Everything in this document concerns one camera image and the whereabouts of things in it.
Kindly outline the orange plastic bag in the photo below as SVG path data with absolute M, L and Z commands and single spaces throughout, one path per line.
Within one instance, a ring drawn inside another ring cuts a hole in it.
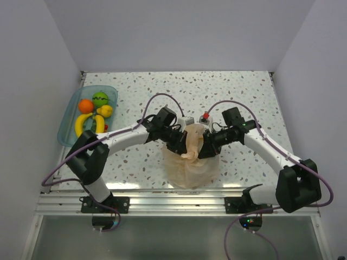
M 162 147 L 163 164 L 171 185 L 184 189 L 195 189 L 214 181 L 219 174 L 219 156 L 199 159 L 198 153 L 203 145 L 203 133 L 206 128 L 201 124 L 192 124 L 187 131 L 187 151 L 178 155 L 166 146 Z

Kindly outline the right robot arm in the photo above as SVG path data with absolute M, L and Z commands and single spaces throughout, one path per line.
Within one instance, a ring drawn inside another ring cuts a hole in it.
M 301 160 L 287 152 L 258 129 L 254 120 L 245 121 L 236 107 L 222 112 L 222 116 L 227 128 L 217 132 L 206 130 L 198 157 L 215 157 L 222 146 L 239 142 L 256 152 L 278 175 L 275 186 L 257 184 L 244 189 L 239 212 L 252 213 L 278 205 L 292 213 L 321 199 L 319 178 L 311 173 L 317 171 L 317 165 L 311 159 Z

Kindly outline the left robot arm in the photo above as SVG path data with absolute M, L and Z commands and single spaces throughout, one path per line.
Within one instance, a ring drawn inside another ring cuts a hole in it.
M 111 191 L 101 177 L 107 158 L 120 150 L 156 140 L 165 142 L 177 154 L 186 153 L 185 128 L 193 123 L 193 117 L 178 118 L 163 107 L 156 115 L 140 119 L 128 128 L 103 134 L 85 131 L 68 153 L 66 164 L 94 198 L 94 207 L 105 213 L 113 205 Z

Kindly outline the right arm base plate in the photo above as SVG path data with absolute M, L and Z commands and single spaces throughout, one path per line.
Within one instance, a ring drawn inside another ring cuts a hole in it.
M 261 186 L 261 184 L 244 189 L 240 197 L 224 197 L 226 214 L 245 214 L 254 211 L 260 211 L 260 213 L 273 213 L 272 206 L 267 204 L 255 204 L 252 201 L 250 191 L 258 186 Z

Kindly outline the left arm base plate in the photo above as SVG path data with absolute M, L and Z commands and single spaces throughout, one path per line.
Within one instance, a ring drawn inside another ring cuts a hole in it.
M 129 197 L 109 196 L 102 203 L 95 202 L 90 196 L 80 197 L 82 213 L 124 213 L 127 214 L 130 207 Z

